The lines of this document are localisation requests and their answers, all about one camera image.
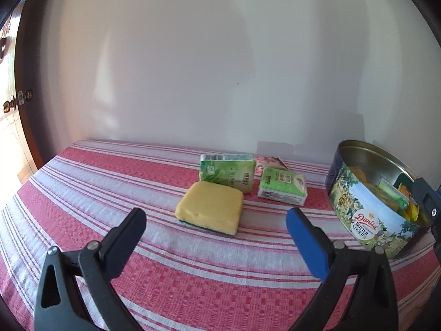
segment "tablecloth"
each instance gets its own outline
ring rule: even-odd
[[[122,142],[79,141],[25,183],[0,215],[0,291],[19,322],[33,329],[45,252],[81,249],[103,236],[133,207],[147,227],[123,274],[112,281],[146,330],[287,330],[320,285],[286,231],[289,205],[245,195],[233,237],[183,224],[174,210],[198,180],[199,156],[213,151]],[[335,216],[324,189],[328,166],[286,161],[303,173],[302,210],[331,240],[362,249]],[[411,253],[391,260],[401,329],[427,300],[440,267],[430,234]],[[349,278],[328,323],[349,298]],[[92,318],[104,326],[83,281]]]

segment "screw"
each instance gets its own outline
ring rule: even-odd
[[[378,255],[383,255],[384,254],[384,249],[381,246],[376,246],[373,248],[374,251],[378,254]]]
[[[99,241],[96,241],[96,240],[92,240],[92,241],[90,241],[89,243],[87,243],[87,248],[89,249],[89,250],[96,250],[96,249],[98,249],[98,247],[100,246],[100,242]]]
[[[341,250],[345,248],[345,243],[340,241],[340,240],[336,240],[335,242],[332,243],[334,245],[334,248],[337,250]]]
[[[57,253],[57,251],[58,251],[58,247],[56,247],[56,246],[52,246],[52,247],[50,247],[50,248],[48,249],[48,254],[49,254],[49,255],[54,255],[54,254]]]

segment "wall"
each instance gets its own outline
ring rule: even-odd
[[[355,138],[434,187],[440,72],[410,0],[49,0],[41,39],[54,153],[105,138],[329,163]]]

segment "white oval label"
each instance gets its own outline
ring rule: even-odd
[[[379,220],[371,212],[361,209],[352,217],[351,230],[360,240],[370,240],[378,232]]]

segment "sponge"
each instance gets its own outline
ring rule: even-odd
[[[242,214],[243,193],[205,181],[193,184],[178,203],[175,216],[203,228],[234,235]]]

